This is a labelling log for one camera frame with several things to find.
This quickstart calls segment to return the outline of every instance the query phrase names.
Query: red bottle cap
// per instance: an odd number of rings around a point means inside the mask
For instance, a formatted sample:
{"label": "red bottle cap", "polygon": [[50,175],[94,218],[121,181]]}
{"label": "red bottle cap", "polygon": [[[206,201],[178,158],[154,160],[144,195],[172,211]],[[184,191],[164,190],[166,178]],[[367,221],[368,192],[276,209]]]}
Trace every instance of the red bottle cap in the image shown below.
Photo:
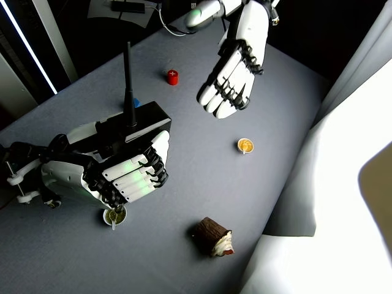
{"label": "red bottle cap", "polygon": [[178,73],[174,69],[167,72],[167,82],[172,86],[178,84]]}

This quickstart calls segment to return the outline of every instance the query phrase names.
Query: table surface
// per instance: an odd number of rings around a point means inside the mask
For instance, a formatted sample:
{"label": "table surface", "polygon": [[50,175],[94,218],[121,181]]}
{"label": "table surface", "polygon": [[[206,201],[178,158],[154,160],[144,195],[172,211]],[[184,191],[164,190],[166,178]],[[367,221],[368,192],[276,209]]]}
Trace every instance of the table surface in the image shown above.
{"label": "table surface", "polygon": [[[324,78],[266,48],[250,106],[217,120],[196,94],[219,59],[222,24],[176,38],[158,31],[132,49],[134,93],[172,118],[161,189],[129,204],[115,232],[102,210],[36,198],[0,211],[1,293],[232,293],[272,212],[325,94]],[[169,69],[179,84],[165,81]],[[0,133],[0,143],[47,145],[58,133],[121,111],[123,56],[81,78]],[[251,138],[243,156],[239,138]],[[233,230],[235,254],[198,253],[187,234],[208,216]]]}

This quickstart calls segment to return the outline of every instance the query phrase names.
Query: brown cake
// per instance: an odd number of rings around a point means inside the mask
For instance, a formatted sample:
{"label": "brown cake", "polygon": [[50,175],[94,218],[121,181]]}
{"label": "brown cake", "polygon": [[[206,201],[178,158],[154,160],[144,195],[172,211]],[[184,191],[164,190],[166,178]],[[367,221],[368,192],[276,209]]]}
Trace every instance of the brown cake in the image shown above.
{"label": "brown cake", "polygon": [[232,231],[223,228],[209,217],[204,218],[196,225],[192,237],[204,254],[224,256],[234,253]]}

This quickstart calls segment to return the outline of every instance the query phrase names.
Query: black antenna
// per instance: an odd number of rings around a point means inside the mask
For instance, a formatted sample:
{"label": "black antenna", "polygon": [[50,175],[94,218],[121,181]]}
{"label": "black antenna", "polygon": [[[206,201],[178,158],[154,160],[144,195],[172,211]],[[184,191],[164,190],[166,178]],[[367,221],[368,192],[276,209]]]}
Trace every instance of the black antenna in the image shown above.
{"label": "black antenna", "polygon": [[130,42],[124,50],[124,70],[125,70],[125,96],[124,96],[124,117],[127,127],[136,126],[135,102],[132,92],[132,76],[130,72]]}

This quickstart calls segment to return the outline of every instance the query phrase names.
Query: fluorescent light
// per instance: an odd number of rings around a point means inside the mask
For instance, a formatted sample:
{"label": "fluorescent light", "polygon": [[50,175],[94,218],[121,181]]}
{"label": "fluorescent light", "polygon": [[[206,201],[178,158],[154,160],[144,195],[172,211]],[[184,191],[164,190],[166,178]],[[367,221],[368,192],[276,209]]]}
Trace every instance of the fluorescent light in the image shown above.
{"label": "fluorescent light", "polygon": [[14,28],[17,30],[20,38],[22,39],[24,45],[26,46],[27,50],[29,51],[31,57],[33,58],[33,60],[36,62],[37,67],[39,68],[39,70],[41,71],[43,77],[46,79],[49,87],[51,88],[51,90],[53,91],[53,93],[56,95],[57,91],[55,89],[55,87],[53,86],[52,82],[50,81],[47,73],[45,72],[45,70],[43,69],[41,63],[39,62],[36,54],[34,53],[34,51],[32,50],[29,42],[27,42],[25,35],[22,33],[22,30],[20,29],[17,21],[15,20],[15,17],[13,17],[11,10],[8,8],[7,3],[5,2],[5,0],[0,0],[1,5],[3,6],[4,10],[6,11],[6,14],[8,15],[8,17],[10,18],[10,21],[12,22]]}

